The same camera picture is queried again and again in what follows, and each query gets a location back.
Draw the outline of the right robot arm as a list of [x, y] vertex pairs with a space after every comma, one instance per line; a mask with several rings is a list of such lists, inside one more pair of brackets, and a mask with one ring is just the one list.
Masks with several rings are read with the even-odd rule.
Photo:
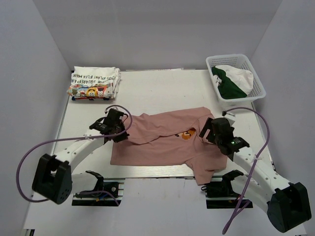
[[272, 167], [259, 160], [249, 143], [233, 135], [232, 120], [208, 118], [201, 133], [215, 144], [243, 171], [232, 170], [221, 181], [205, 184], [201, 189], [208, 198], [244, 196], [268, 216], [271, 224], [285, 233], [312, 217], [306, 187], [292, 183], [279, 175]]

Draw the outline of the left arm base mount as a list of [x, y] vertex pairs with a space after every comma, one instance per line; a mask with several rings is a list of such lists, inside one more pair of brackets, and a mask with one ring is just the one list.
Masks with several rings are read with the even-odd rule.
[[105, 179], [101, 192], [74, 194], [72, 206], [77, 207], [118, 207], [124, 194], [125, 179]]

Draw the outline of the pink t shirt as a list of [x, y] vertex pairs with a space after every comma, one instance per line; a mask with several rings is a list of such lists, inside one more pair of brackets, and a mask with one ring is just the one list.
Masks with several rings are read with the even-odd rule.
[[208, 118], [206, 107], [127, 118], [128, 138], [114, 143], [111, 165], [172, 166], [186, 164], [196, 183], [209, 183], [216, 171], [226, 168], [227, 157], [219, 148], [199, 137]]

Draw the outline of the white printed t shirt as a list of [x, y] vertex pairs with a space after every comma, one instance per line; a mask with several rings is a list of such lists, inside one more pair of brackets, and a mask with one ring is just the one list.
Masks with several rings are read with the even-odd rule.
[[121, 71], [116, 67], [74, 67], [67, 94], [72, 100], [114, 99], [119, 90]]

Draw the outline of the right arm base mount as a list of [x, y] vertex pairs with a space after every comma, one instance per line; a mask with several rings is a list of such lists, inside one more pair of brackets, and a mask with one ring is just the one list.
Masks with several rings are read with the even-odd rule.
[[210, 183], [201, 186], [205, 194], [207, 209], [233, 209], [236, 207], [240, 194], [235, 193], [221, 178], [213, 178]]

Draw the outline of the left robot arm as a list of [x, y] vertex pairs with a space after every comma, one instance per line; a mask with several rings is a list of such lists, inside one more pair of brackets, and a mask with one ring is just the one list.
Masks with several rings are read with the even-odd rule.
[[70, 138], [73, 142], [70, 146], [52, 155], [41, 156], [32, 183], [33, 191], [58, 205], [71, 194], [105, 194], [112, 197], [110, 192], [104, 190], [102, 175], [93, 171], [74, 174], [73, 171], [107, 142], [126, 140], [131, 127], [124, 124], [127, 118], [132, 118], [127, 109], [111, 105], [106, 108], [105, 116], [92, 123], [83, 136]]

